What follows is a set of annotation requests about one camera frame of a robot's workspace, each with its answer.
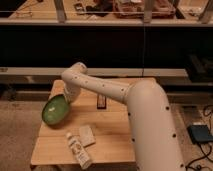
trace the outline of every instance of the floor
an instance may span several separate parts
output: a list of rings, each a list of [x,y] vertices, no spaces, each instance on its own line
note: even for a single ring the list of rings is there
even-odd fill
[[[3,86],[0,92],[0,170],[30,171],[30,159],[41,125],[41,111],[50,91],[15,90]],[[62,171],[81,170],[79,166],[60,166]],[[39,166],[35,171],[55,171],[57,168]],[[133,164],[96,165],[88,171],[133,171]]]

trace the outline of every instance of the wooden table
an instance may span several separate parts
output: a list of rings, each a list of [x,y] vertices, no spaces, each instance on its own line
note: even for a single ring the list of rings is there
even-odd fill
[[[129,83],[137,80],[119,79]],[[61,80],[56,80],[50,97],[62,93],[63,85]],[[49,127],[42,122],[31,165],[76,164],[65,134],[69,130],[78,135],[79,127],[84,124],[92,127],[96,139],[94,145],[86,148],[93,163],[134,162],[126,106],[110,99],[107,99],[107,109],[97,109],[96,105],[97,94],[82,89],[61,124]]]

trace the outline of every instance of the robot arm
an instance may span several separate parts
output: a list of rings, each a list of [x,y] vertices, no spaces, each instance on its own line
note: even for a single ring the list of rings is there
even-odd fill
[[[169,102],[156,82],[141,80],[129,85],[85,72],[86,66],[76,63],[62,73],[66,99],[75,100],[82,87],[126,104],[138,170],[185,170]]]

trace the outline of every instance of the black cable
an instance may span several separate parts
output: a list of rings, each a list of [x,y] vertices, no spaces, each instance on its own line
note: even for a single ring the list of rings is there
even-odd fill
[[[142,73],[141,73],[141,77],[144,77],[145,55],[146,55],[146,26],[145,26],[145,23],[143,21],[143,54],[142,54]]]
[[[213,105],[207,105],[203,108],[203,116],[209,117],[209,130],[212,131],[212,116],[213,116]]]
[[[212,160],[211,158],[209,158],[209,155],[207,155],[207,154],[203,151],[202,146],[200,145],[199,147],[200,147],[201,152],[202,152],[204,155],[206,155],[206,158],[207,158],[211,163],[213,163],[213,160]]]
[[[194,167],[192,167],[191,165],[193,164],[193,163],[195,163],[195,162],[197,162],[197,161],[199,161],[199,160],[202,160],[202,159],[205,159],[205,158],[207,158],[211,153],[212,153],[212,146],[209,146],[210,147],[210,150],[209,150],[209,152],[206,154],[206,153],[204,153],[203,154],[203,156],[201,156],[201,157],[199,157],[199,158],[197,158],[197,159],[194,159],[194,160],[192,160],[192,161],[190,161],[187,165],[186,165],[186,171],[188,170],[188,169],[191,169],[191,170],[194,170],[194,171],[200,171],[200,170],[202,170],[204,167],[201,167],[201,169],[200,170],[198,170],[198,168],[194,168]]]

